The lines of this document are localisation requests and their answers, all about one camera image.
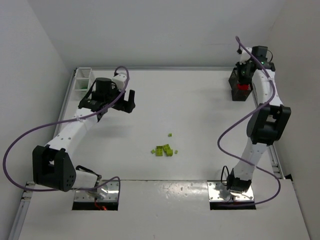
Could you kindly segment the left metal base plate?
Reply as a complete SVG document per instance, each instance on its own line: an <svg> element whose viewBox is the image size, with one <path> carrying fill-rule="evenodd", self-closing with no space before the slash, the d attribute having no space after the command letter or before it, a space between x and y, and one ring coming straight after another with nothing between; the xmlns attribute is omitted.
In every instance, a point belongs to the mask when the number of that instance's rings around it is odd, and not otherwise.
<svg viewBox="0 0 320 240"><path fill-rule="evenodd" d="M76 190L74 202L115 203L119 200L119 181L112 180L94 191Z"/></svg>

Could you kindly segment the red roof lego piece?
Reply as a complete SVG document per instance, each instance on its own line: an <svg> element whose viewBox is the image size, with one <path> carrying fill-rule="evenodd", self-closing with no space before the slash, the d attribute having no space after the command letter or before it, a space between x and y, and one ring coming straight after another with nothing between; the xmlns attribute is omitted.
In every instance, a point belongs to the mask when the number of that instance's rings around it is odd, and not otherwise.
<svg viewBox="0 0 320 240"><path fill-rule="evenodd" d="M237 84L237 89L240 91L250 91L251 86L250 84Z"/></svg>

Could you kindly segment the lime lego with stud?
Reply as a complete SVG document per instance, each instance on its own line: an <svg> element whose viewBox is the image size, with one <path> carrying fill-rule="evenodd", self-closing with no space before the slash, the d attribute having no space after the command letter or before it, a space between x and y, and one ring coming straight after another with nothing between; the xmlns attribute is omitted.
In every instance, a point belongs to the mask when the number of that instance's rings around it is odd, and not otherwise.
<svg viewBox="0 0 320 240"><path fill-rule="evenodd" d="M167 157L171 157L174 154L174 151L172 149L167 149L165 153Z"/></svg>

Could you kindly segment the white slotted container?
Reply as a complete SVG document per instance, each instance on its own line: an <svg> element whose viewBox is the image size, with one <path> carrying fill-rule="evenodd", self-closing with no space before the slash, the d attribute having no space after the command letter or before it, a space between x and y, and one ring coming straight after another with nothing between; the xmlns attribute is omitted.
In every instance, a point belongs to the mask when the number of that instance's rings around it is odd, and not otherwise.
<svg viewBox="0 0 320 240"><path fill-rule="evenodd" d="M74 87L73 87L73 99L80 101L91 88L95 80L95 76L92 68L80 67L76 70L74 76Z"/></svg>

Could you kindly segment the black slotted container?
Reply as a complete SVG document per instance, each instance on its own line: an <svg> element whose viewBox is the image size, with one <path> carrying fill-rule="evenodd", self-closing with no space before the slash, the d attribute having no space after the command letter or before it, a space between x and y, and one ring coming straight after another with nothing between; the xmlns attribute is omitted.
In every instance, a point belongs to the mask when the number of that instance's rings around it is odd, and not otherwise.
<svg viewBox="0 0 320 240"><path fill-rule="evenodd" d="M251 90L241 91L237 88L237 84L239 83L238 83L238 71L236 67L233 68L231 75L228 79L228 83L231 88L231 98L232 98L232 101L234 102L245 102L253 90L252 84L250 84Z"/></svg>

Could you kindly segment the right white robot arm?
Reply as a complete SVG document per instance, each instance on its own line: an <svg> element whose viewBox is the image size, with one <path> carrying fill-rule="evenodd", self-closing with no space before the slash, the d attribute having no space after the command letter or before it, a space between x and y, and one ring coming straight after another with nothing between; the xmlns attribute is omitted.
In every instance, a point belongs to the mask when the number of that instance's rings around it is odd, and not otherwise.
<svg viewBox="0 0 320 240"><path fill-rule="evenodd" d="M252 184L253 172L263 153L278 141L291 116L291 108L284 106L275 83L275 65L267 58L266 46L238 49L240 60L229 77L231 98L244 102L255 93L257 111L250 117L246 135L247 144L241 160L226 179L231 192L246 192Z"/></svg>

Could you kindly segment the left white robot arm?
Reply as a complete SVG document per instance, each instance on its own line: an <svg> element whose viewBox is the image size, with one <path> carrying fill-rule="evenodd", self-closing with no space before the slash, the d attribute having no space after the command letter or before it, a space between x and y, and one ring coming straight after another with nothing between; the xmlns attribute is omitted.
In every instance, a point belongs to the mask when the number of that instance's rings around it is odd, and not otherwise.
<svg viewBox="0 0 320 240"><path fill-rule="evenodd" d="M135 108L135 91L125 100L128 76L117 73L113 78L97 77L80 100L71 122L45 146L32 152L33 180L36 184L67 192L71 189L92 189L98 174L80 165L74 166L73 154L89 130L113 108L131 113Z"/></svg>

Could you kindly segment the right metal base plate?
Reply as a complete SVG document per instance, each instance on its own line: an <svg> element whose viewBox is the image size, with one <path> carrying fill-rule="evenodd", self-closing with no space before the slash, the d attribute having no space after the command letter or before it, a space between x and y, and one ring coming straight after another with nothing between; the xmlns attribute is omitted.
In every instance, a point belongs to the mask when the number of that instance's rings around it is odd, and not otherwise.
<svg viewBox="0 0 320 240"><path fill-rule="evenodd" d="M208 181L208 197L210 202L250 202L254 201L252 186L247 191L238 192L227 190L220 181Z"/></svg>

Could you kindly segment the metal base plate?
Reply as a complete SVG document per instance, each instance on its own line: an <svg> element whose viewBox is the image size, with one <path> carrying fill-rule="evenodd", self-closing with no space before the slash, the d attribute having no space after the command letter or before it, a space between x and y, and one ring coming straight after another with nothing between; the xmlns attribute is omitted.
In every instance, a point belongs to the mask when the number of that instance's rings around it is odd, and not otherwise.
<svg viewBox="0 0 320 240"><path fill-rule="evenodd" d="M76 190L74 202L115 203L119 200L119 181L112 180L94 191Z"/></svg>
<svg viewBox="0 0 320 240"><path fill-rule="evenodd" d="M208 197L210 202L250 202L254 201L252 186L247 191L238 192L227 190L220 181L208 181Z"/></svg>

